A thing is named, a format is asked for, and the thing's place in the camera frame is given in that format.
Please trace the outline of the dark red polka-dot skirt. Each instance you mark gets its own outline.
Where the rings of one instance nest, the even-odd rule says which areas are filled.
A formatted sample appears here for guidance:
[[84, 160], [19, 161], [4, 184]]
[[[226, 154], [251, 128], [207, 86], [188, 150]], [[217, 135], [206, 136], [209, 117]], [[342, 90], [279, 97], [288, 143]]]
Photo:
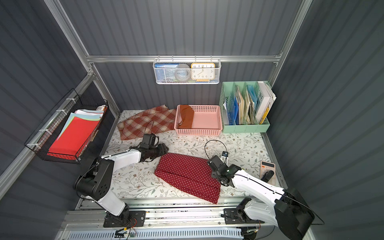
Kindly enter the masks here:
[[161, 157], [154, 174], [182, 192], [213, 204], [219, 201], [221, 185], [211, 176], [206, 159], [168, 153]]

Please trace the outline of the rust orange skirt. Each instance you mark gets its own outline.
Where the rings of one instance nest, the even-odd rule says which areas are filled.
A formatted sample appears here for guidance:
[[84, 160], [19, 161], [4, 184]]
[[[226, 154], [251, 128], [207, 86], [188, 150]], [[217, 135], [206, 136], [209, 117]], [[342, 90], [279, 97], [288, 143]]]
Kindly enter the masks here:
[[179, 129], [191, 129], [194, 119], [194, 110], [189, 105], [180, 105], [181, 122]]

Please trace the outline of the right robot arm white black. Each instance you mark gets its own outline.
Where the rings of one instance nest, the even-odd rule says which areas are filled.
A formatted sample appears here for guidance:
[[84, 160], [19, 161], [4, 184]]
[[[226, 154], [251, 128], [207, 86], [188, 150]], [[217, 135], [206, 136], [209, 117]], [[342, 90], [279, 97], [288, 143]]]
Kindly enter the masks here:
[[227, 166], [219, 157], [207, 160], [212, 177], [226, 187], [251, 194], [235, 208], [229, 219], [242, 224], [272, 224], [290, 240], [302, 240], [315, 219], [302, 195], [294, 188], [280, 188], [253, 177], [239, 166]]

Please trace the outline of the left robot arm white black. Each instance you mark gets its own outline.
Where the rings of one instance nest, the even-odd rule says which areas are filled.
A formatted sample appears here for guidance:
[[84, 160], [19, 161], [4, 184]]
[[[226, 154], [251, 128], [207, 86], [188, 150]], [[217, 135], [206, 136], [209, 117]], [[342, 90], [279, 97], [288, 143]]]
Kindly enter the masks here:
[[111, 219], [129, 220], [129, 207], [111, 190], [113, 173], [137, 163], [150, 163], [166, 155], [169, 148], [159, 142], [155, 134], [145, 134], [142, 141], [121, 153], [104, 155], [96, 158], [90, 169], [79, 176], [74, 184], [76, 193], [95, 201]]

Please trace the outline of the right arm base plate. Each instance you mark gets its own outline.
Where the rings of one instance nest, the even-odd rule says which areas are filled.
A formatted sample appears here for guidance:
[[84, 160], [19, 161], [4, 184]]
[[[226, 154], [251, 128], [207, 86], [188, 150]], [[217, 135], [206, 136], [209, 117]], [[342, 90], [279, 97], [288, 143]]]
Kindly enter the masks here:
[[236, 208], [226, 208], [221, 217], [225, 219], [227, 225], [236, 224], [264, 224], [264, 221], [250, 219], [244, 211], [237, 210]]

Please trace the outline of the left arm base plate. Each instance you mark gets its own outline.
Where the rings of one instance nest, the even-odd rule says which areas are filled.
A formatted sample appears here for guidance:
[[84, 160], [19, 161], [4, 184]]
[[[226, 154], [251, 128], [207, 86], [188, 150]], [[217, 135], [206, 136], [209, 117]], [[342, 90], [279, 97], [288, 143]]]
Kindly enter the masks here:
[[103, 223], [104, 228], [128, 228], [143, 227], [146, 219], [146, 211], [123, 211], [119, 216], [106, 212]]

